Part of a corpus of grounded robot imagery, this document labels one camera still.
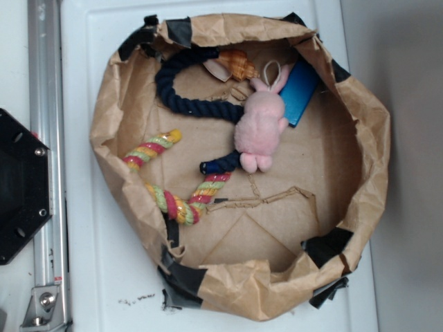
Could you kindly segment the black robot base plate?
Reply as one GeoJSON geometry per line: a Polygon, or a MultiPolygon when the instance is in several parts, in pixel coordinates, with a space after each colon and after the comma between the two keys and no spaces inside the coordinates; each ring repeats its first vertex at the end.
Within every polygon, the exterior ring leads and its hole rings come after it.
{"type": "Polygon", "coordinates": [[[48,147],[1,110],[1,265],[51,217],[48,147]]]}

